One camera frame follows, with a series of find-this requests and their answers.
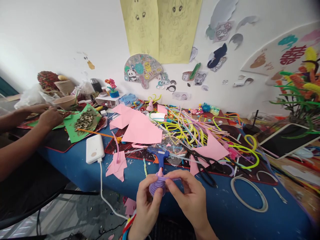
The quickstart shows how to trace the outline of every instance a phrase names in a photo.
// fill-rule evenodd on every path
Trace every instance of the chinese character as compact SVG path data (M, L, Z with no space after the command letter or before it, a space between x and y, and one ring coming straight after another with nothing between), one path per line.
M294 46L293 48L289 49L280 58L280 64L288 65L295 62L304 55L306 48L307 46L304 45L303 47Z

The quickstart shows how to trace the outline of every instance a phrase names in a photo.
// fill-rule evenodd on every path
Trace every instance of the white cable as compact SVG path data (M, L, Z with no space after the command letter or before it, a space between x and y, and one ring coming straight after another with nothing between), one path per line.
M249 183L257 192L258 194L260 195L261 197L261 200L262 200L262 208L254 208L254 207L251 207L249 204L247 204L245 201L242 200L242 198L239 196L239 194L236 192L236 189L234 187L234 181L236 179L239 179L239 180L243 180L247 183ZM245 205L247 208L251 209L252 211L255 211L255 212L266 212L268 210L268 202L267 202L267 199L266 197L263 195L263 193L261 192L261 190L256 186L254 185L251 181L249 181L248 179L246 178L243 178L243 177L240 177L240 176L237 176L237 177L234 177L231 179L231 189L234 193L234 195L236 196L236 198L243 204Z
M113 211L113 213L114 213L115 215L117 215L118 217L122 217L122 218L128 220L127 217L122 216L121 214L117 213L117 212L113 209L113 207L111 206L111 204L103 197L103 195L102 195L102 165L101 165L101 162L100 162L100 161L99 161L99 164L100 164L100 170L101 170L101 175L100 175L100 181L101 181L100 194L101 194L102 200L105 201L105 202L109 205L109 207L111 208L111 210Z

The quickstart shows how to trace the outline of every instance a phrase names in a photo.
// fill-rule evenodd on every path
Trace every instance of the panda drawing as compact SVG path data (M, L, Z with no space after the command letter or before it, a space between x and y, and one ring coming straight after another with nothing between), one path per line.
M129 81L130 82L136 82L137 81L136 73L133 70L131 70L131 69L127 70L127 74L129 76Z

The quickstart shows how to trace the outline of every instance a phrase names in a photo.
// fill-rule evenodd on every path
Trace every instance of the plastic bag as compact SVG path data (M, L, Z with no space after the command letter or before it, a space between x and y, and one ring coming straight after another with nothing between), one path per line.
M14 105L14 108L19 109L24 106L46 103L46 101L40 95L41 90L41 86L39 84L35 84L32 86L32 88L24 91L20 97L20 101Z

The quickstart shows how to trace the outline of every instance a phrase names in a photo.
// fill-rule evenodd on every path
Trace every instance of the green paper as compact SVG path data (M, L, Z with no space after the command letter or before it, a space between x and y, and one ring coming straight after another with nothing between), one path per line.
M78 114L71 115L71 118L67 118L67 119L63 120L64 125L66 126L66 129L68 131L68 135L70 137L71 143L79 142L80 140L84 139L87 135L90 134L88 132L75 131L75 126L74 126L75 123L77 122L77 120L80 118L81 114L83 112L86 112L88 109L91 109L91 111L93 111L96 115L93 118L92 125L87 130L94 131L96 129L100 119L102 118L102 116L100 115L100 113L97 110L95 110L89 104L86 105L86 107L82 110L82 112L80 112Z

